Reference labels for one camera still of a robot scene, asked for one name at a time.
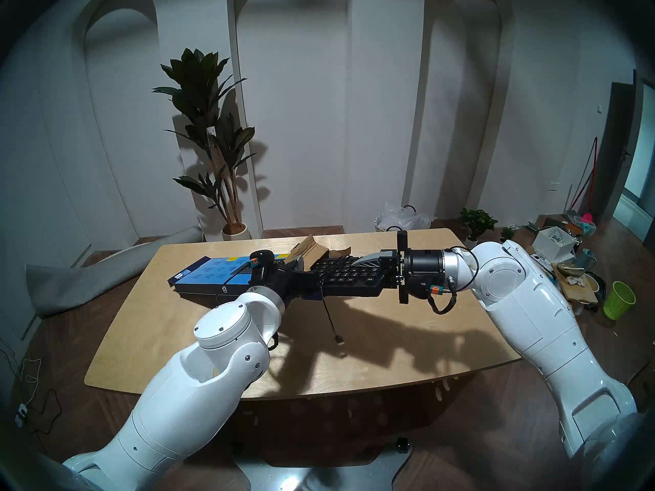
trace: green wastebasket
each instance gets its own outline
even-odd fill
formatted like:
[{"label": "green wastebasket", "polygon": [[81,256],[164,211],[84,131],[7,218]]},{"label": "green wastebasket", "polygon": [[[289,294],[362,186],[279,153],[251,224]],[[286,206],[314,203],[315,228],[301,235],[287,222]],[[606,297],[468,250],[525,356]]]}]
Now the green wastebasket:
[{"label": "green wastebasket", "polygon": [[637,298],[630,287],[622,282],[614,282],[612,291],[603,305],[603,313],[608,319],[616,320],[636,301]]}]

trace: power strip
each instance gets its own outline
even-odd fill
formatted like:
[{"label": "power strip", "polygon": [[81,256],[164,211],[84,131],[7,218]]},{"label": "power strip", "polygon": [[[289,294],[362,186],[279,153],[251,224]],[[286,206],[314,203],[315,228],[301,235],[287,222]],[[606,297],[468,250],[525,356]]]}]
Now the power strip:
[{"label": "power strip", "polygon": [[16,417],[14,419],[14,422],[19,428],[23,427],[23,423],[25,422],[25,417],[28,415],[28,407],[25,406],[25,404],[20,403],[20,406],[18,407],[18,412],[16,412]]}]

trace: gray cushion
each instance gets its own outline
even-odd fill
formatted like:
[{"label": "gray cushion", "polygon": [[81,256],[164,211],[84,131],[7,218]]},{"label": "gray cushion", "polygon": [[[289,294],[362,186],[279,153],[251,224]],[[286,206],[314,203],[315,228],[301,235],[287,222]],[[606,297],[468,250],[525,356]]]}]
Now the gray cushion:
[{"label": "gray cushion", "polygon": [[88,303],[107,290],[141,274],[165,244],[202,241],[199,226],[157,241],[133,246],[81,269],[25,265],[25,280],[36,313],[42,318]]}]

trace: black keyboard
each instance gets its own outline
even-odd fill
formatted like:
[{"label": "black keyboard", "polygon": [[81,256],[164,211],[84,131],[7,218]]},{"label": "black keyboard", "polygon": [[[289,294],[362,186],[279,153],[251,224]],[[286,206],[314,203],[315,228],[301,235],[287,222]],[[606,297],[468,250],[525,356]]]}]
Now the black keyboard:
[{"label": "black keyboard", "polygon": [[382,268],[352,265],[359,257],[321,259],[311,270],[318,272],[318,283],[323,296],[377,297],[383,288],[393,288],[395,283],[389,272]]}]

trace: metal base plate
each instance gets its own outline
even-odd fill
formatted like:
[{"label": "metal base plate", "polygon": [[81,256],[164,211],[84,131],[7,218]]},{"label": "metal base plate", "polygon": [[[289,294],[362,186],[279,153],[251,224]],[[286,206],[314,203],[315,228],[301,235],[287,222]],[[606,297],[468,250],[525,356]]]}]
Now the metal base plate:
[{"label": "metal base plate", "polygon": [[257,457],[233,457],[251,491],[392,491],[394,477],[410,454],[411,444],[401,438],[386,445],[375,461],[360,466],[287,468]]}]

